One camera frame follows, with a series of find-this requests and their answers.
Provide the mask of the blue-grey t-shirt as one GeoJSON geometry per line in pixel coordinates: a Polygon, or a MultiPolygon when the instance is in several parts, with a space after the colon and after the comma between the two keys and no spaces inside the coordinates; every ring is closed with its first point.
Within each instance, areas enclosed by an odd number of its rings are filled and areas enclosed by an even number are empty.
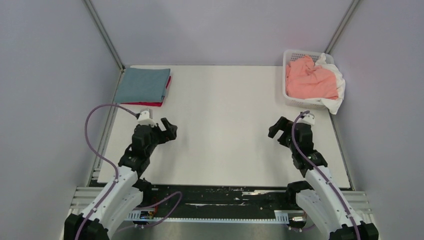
{"type": "Polygon", "coordinates": [[[140,86],[144,87],[149,83],[156,83],[162,79],[167,82],[169,75],[171,75],[171,70],[169,68],[141,69],[130,67],[126,69],[117,87],[114,102],[117,103],[120,97],[127,97],[129,93],[137,90],[140,86]]]}

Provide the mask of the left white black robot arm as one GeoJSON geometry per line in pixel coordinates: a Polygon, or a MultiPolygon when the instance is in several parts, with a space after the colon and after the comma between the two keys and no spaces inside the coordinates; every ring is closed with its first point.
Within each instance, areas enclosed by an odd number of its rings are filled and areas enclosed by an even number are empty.
{"type": "Polygon", "coordinates": [[[141,175],[155,148],[175,140],[178,130],[165,117],[161,122],[165,129],[150,118],[139,121],[112,179],[81,213],[66,218],[65,240],[109,240],[133,209],[152,203],[152,185],[141,175]]]}

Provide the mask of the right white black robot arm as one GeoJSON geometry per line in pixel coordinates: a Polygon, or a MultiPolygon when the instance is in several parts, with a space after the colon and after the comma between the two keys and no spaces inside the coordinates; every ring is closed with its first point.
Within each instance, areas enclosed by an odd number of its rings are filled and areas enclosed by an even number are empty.
{"type": "Polygon", "coordinates": [[[312,124],[315,117],[301,112],[294,121],[280,117],[269,127],[268,137],[291,151],[293,164],[303,181],[289,183],[285,201],[292,209],[301,208],[328,240],[377,240],[379,232],[354,210],[333,180],[328,163],[314,148],[312,124]]]}

